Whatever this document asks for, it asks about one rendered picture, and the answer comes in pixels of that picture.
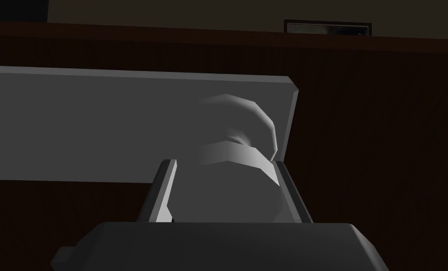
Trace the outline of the dark framed wall picture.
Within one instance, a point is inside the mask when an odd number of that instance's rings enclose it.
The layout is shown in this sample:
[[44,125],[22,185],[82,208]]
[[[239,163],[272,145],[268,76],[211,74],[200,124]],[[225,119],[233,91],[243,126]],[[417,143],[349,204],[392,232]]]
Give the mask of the dark framed wall picture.
[[371,23],[284,20],[285,33],[373,36]]

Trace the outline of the grey round knob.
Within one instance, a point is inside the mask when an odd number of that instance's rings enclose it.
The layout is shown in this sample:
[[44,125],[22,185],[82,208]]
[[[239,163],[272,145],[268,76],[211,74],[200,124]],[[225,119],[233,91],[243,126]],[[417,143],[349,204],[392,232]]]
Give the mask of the grey round knob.
[[223,94],[192,106],[167,202],[179,223],[272,223],[282,212],[275,125],[256,102]]

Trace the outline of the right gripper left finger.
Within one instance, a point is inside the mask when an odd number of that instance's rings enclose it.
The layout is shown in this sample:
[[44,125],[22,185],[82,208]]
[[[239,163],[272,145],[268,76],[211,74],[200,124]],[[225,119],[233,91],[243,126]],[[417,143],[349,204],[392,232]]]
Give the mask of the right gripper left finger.
[[170,223],[173,221],[168,208],[168,199],[176,170],[176,159],[165,159],[161,162],[137,218],[138,222]]

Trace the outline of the grey drawer front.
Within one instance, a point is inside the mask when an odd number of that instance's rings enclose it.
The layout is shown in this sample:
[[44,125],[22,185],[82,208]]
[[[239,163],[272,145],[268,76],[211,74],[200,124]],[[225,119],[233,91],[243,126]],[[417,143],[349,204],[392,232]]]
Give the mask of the grey drawer front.
[[150,183],[183,156],[188,110],[223,94],[270,117],[284,159],[298,96],[286,76],[0,66],[0,180]]

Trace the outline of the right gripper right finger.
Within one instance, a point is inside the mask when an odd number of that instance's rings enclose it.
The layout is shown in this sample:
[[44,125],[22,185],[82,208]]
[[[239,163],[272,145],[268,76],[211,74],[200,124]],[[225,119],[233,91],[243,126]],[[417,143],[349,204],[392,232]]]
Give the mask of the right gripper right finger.
[[272,161],[282,195],[283,209],[276,217],[276,223],[313,223],[313,220],[299,194],[299,191],[283,161]]

